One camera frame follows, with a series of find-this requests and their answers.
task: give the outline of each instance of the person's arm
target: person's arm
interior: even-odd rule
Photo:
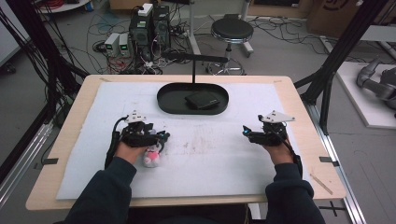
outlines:
[[[270,154],[276,169],[274,183],[265,189],[268,199],[266,223],[325,223],[312,200],[314,190],[308,182],[301,179],[289,149],[284,144],[264,148]]]
[[[146,147],[131,148],[120,143],[104,171],[98,171],[82,191],[64,223],[125,223],[131,201],[133,164]]]

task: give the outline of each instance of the dark blue sleeve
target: dark blue sleeve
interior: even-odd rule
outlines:
[[[268,199],[266,223],[325,223],[312,200],[314,190],[300,178],[297,165],[283,163],[276,165],[275,169],[274,183],[265,189]]]
[[[131,201],[131,182],[136,169],[115,157],[82,191],[65,223],[125,223]]]

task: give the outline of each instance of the stool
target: stool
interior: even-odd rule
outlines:
[[[209,63],[206,72],[213,75],[244,75],[245,70],[241,63],[231,58],[231,45],[243,44],[248,42],[253,36],[253,27],[246,21],[236,18],[223,18],[212,24],[212,35],[221,41],[227,42],[227,49],[224,57],[228,59],[227,63]]]

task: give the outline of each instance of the oval black tray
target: oval black tray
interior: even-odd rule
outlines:
[[[198,91],[210,92],[219,100],[219,104],[208,109],[192,108],[185,97]],[[160,109],[169,114],[217,115],[227,108],[229,96],[224,88],[216,84],[174,82],[160,88],[157,100]]]

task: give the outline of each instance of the stool base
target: stool base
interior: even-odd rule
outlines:
[[[227,63],[209,63],[206,67],[206,72],[216,75],[234,75],[244,76],[245,69],[240,62],[230,59]]]

